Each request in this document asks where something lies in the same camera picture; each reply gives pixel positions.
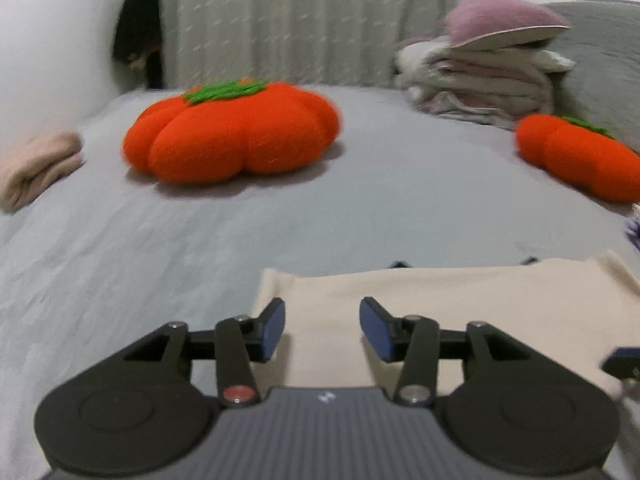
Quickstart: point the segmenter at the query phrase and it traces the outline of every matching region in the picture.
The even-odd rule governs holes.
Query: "patterned curtain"
[[[402,38],[438,26],[455,0],[163,0],[167,81],[252,76],[389,86]]]

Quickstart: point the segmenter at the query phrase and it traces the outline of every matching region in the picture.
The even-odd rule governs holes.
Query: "orange fabric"
[[[610,202],[640,202],[640,157],[616,140],[562,119],[532,115],[516,128],[520,156]]]
[[[282,173],[318,160],[340,131],[325,98],[286,83],[257,94],[189,106],[151,105],[122,143],[125,160],[161,180],[203,184],[247,170]]]

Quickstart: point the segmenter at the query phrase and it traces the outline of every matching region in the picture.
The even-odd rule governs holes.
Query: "bed sheet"
[[[624,211],[528,166],[513,134],[416,113],[397,91],[315,89],[344,130],[304,170],[191,188],[135,174],[122,137],[169,94],[133,92],[81,127],[80,170],[0,217],[0,478],[46,471],[32,418],[52,387],[169,320],[200,330],[248,312],[267,267],[321,276],[612,249],[640,270]],[[207,393],[212,370],[194,369]],[[617,451],[610,469],[633,477]]]

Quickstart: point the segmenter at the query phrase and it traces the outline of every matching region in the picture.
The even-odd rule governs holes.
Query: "folded cloth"
[[[82,141],[75,132],[38,136],[0,158],[0,207],[15,212],[55,181],[82,166]]]
[[[285,334],[271,362],[256,365],[260,386],[395,386],[401,365],[375,356],[358,322],[373,296],[394,316],[421,314],[441,329],[485,320],[597,384],[613,397],[622,384],[600,370],[617,346],[640,346],[640,283],[614,253],[585,262],[533,266],[389,269],[299,278],[267,269],[254,306],[286,302]],[[440,362],[438,391],[462,382],[460,362]]]
[[[396,85],[408,90],[418,109],[508,129],[526,115],[551,113],[553,87],[546,74],[575,65],[531,48],[461,52],[449,48],[447,36],[404,45],[396,53]]]

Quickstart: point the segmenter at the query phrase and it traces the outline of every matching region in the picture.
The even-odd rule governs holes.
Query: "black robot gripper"
[[[276,386],[261,399],[250,362],[274,353],[279,298],[211,331],[172,322],[40,403],[47,480],[607,478],[620,423],[593,384],[485,322],[441,330],[426,317],[393,317],[374,298],[359,316],[376,354],[404,362],[390,396]],[[190,383],[200,359],[216,361],[217,397]],[[464,381],[448,396],[437,395],[441,359],[462,362]],[[606,368],[628,374],[637,364],[624,352]]]

